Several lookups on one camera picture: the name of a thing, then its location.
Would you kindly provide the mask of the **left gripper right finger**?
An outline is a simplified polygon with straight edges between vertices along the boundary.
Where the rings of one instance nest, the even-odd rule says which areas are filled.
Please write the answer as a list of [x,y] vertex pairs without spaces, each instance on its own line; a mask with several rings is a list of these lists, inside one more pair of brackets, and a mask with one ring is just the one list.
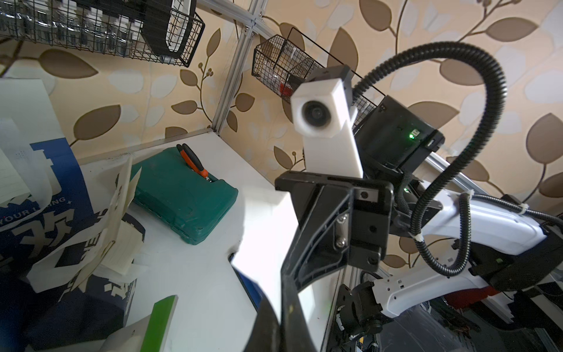
[[303,315],[296,284],[292,277],[284,275],[281,278],[281,351],[316,352],[317,349]]

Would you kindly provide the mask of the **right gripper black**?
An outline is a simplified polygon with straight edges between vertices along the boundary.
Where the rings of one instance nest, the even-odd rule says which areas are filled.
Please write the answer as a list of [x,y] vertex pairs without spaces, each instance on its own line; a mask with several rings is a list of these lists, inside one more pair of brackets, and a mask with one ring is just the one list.
[[386,254],[394,186],[385,180],[285,172],[299,221],[281,269],[282,283],[303,290],[344,264],[376,271]]

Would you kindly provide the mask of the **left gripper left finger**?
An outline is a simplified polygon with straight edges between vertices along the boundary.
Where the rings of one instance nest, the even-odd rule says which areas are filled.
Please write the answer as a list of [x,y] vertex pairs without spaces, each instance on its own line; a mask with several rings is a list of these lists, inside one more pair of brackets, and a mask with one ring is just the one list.
[[259,306],[257,317],[244,352],[278,352],[281,343],[281,329],[278,318],[268,298]]

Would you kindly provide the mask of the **blue stapler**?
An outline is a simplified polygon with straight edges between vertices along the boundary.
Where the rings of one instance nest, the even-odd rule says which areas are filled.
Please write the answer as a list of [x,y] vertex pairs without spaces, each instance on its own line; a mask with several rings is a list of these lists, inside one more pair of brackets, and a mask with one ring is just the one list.
[[233,258],[234,258],[234,253],[232,253],[229,256],[228,261],[230,262],[231,266],[233,267],[235,275],[237,276],[240,284],[242,285],[243,289],[245,290],[246,295],[248,296],[250,302],[252,303],[252,306],[255,308],[256,311],[258,311],[258,309],[260,308],[260,304],[262,302],[262,299],[264,297],[264,294],[263,294],[262,290],[260,289],[260,287],[258,286],[258,284],[254,283],[252,280],[250,280],[245,275],[240,273],[240,271],[237,270],[234,267],[234,265],[232,264]]

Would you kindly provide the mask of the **pale yellow receipt sheet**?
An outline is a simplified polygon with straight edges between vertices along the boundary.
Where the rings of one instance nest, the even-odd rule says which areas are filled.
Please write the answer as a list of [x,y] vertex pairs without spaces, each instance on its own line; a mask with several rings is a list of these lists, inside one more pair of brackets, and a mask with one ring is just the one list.
[[[280,323],[281,267],[296,234],[298,220],[287,192],[250,188],[243,193],[243,237],[233,266],[256,283]],[[299,293],[303,316],[316,351],[322,350],[339,274],[330,274]]]

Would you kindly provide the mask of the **green white tissue pack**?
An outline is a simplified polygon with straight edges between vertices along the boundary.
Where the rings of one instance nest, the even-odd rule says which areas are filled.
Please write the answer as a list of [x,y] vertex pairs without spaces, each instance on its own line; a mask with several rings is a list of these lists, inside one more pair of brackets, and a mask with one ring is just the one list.
[[48,351],[164,351],[177,302],[177,295],[161,299],[153,305],[150,315],[117,330],[105,340],[52,348]]

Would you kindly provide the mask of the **small blue white bag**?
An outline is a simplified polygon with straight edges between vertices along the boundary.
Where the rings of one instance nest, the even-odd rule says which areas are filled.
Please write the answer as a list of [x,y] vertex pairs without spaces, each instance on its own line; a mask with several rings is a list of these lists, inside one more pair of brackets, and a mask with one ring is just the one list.
[[[132,169],[128,159],[119,174]],[[69,239],[34,264],[22,278],[1,277],[1,350],[46,351],[105,340],[126,325],[142,267],[122,276],[101,265],[111,244],[108,208],[81,220]],[[127,211],[124,220],[143,234],[145,228]]]

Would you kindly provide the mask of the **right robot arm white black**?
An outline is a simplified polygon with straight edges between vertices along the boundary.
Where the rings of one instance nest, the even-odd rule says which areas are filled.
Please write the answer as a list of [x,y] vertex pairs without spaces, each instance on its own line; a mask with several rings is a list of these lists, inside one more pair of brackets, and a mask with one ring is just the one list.
[[[306,351],[313,342],[299,293],[347,265],[378,268],[390,235],[404,235],[413,211],[394,209],[385,180],[363,178],[351,114],[336,95],[293,95],[293,122],[303,136],[310,172],[286,172],[276,188],[289,192],[299,225],[281,269],[281,349]],[[540,282],[562,259],[562,221],[484,194],[440,192],[423,217],[458,248],[410,274],[347,290],[339,325],[350,339],[378,331],[407,309],[447,293],[492,286],[522,290]]]

